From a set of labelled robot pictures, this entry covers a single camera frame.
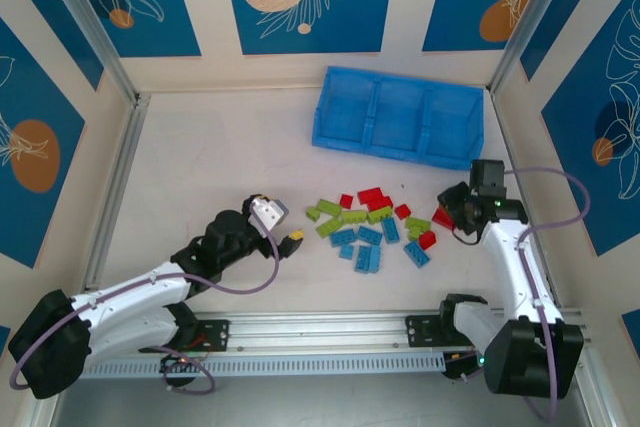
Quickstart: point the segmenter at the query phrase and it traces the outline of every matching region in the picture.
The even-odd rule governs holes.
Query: purple cable
[[[253,206],[250,206],[251,212],[255,215],[256,212],[253,208]],[[266,226],[264,225],[264,223],[260,220],[260,218],[255,215],[255,219],[258,222],[258,226],[260,227],[260,229],[262,229],[263,232],[266,232],[267,234],[267,240],[269,240],[269,243],[271,244],[271,248],[273,250],[273,259],[274,259],[274,267],[273,267],[273,273],[271,274],[271,277],[269,277],[269,279],[267,279],[267,281],[258,286],[255,287],[253,289],[248,289],[248,290],[236,290],[236,289],[229,289],[228,287],[222,287],[220,285],[214,284],[213,282],[211,282],[208,279],[205,279],[203,277],[199,277],[197,275],[193,275],[193,274],[186,274],[186,273],[175,273],[175,274],[162,274],[162,275],[158,275],[155,280],[152,280],[151,278],[148,279],[142,279],[139,280],[137,282],[134,282],[132,284],[129,285],[125,285],[124,287],[120,287],[119,289],[114,290],[113,292],[110,292],[108,294],[105,294],[101,297],[98,297],[97,299],[95,299],[95,305],[97,304],[101,304],[103,302],[106,302],[107,300],[111,300],[114,297],[117,297],[118,295],[124,294],[125,292],[129,292],[130,290],[133,289],[137,289],[138,287],[142,287],[143,285],[147,285],[147,284],[151,284],[151,283],[155,283],[158,282],[160,280],[165,280],[165,279],[187,279],[187,280],[193,280],[195,282],[199,282],[201,284],[206,285],[207,287],[210,287],[212,289],[216,289],[216,290],[220,290],[222,292],[225,292],[227,294],[236,294],[236,295],[247,295],[247,294],[255,294],[256,292],[260,292],[261,290],[266,289],[267,287],[269,287],[271,285],[271,283],[275,280],[276,276],[278,275],[278,271],[280,270],[280,253],[278,252],[278,245],[276,244],[276,239],[273,237],[273,235],[271,234],[271,232],[269,231],[269,229],[266,228]],[[31,356],[33,355],[33,353],[38,350],[38,348],[44,344],[47,339],[49,339],[49,337],[51,337],[53,334],[55,334],[58,330],[60,330],[63,326],[65,326],[66,324],[68,324],[69,322],[71,322],[74,318],[78,317],[80,314],[82,314],[83,312],[86,312],[87,310],[91,309],[91,304],[87,303],[81,307],[78,307],[76,310],[74,310],[73,312],[65,315],[62,319],[60,319],[58,322],[56,322],[55,324],[53,324],[44,334],[42,334],[40,337],[38,337],[38,339],[33,343],[33,345],[31,345],[31,347],[29,347],[27,349],[27,351],[24,353],[24,355],[22,357],[20,357],[20,360],[18,360],[18,362],[16,363],[15,368],[13,369],[13,371],[11,372],[11,376],[9,377],[9,385],[11,386],[12,389],[14,390],[26,390],[29,388],[29,384],[18,384],[18,375],[20,374],[20,371],[22,370],[22,368],[24,367],[24,365],[27,363],[27,361],[31,358]],[[168,352],[172,355],[176,355],[182,359],[185,360],[186,363],[193,365],[196,369],[202,371],[207,378],[209,379],[209,381],[211,382],[211,387],[209,389],[207,389],[206,391],[192,391],[192,390],[186,390],[186,389],[172,389],[172,392],[176,392],[179,394],[187,394],[187,395],[205,395],[205,394],[209,394],[211,392],[213,392],[213,390],[215,389],[215,383],[213,380],[213,377],[211,375],[211,373],[209,371],[207,371],[197,360],[188,357],[184,354],[181,354],[178,351],[169,349],[167,347],[153,347],[156,350],[161,350],[162,352]],[[163,381],[165,382],[165,384],[167,384],[167,373],[165,371],[165,373],[163,374]]]
[[[533,295],[533,299],[535,301],[535,300],[541,300],[540,293],[538,292],[535,280],[533,279],[533,273],[531,272],[531,267],[529,266],[529,262],[527,261],[527,256],[524,253],[524,248],[522,246],[522,243],[525,241],[525,239],[529,235],[533,234],[534,232],[539,232],[541,230],[547,230],[547,229],[556,229],[558,227],[566,227],[567,225],[580,222],[582,219],[584,219],[587,216],[587,214],[589,213],[589,210],[591,209],[591,195],[589,195],[589,191],[587,190],[586,186],[580,180],[578,180],[578,178],[574,177],[571,174],[568,174],[567,172],[564,172],[559,169],[554,169],[552,167],[526,167],[523,169],[509,170],[509,171],[506,171],[505,174],[515,174],[515,176],[517,177],[519,174],[526,174],[530,172],[551,172],[554,174],[562,175],[566,179],[570,180],[576,187],[578,187],[582,191],[582,194],[584,196],[584,207],[576,217],[573,217],[569,220],[562,220],[559,222],[548,222],[545,224],[531,226],[528,229],[525,229],[525,231],[522,232],[522,234],[520,234],[520,237],[518,238],[518,256],[520,257],[520,262],[524,267],[524,272],[525,272],[525,275],[527,276],[529,287],[531,288],[531,294]],[[558,406],[558,375],[556,372],[555,357],[553,355],[551,328],[549,327],[549,323],[547,322],[547,317],[544,312],[544,307],[542,305],[537,305],[536,310],[538,311],[538,316],[540,317],[540,324],[542,325],[542,334],[544,336],[544,343],[547,351],[547,362],[549,364],[549,382],[550,382],[549,399],[551,401],[551,404],[549,405],[549,413],[545,416],[536,408],[535,405],[533,405],[533,403],[531,402],[531,399],[529,399],[528,397],[525,397],[524,400],[527,403],[527,405],[531,408],[533,413],[539,419],[545,422],[551,422],[556,415],[556,409]]]

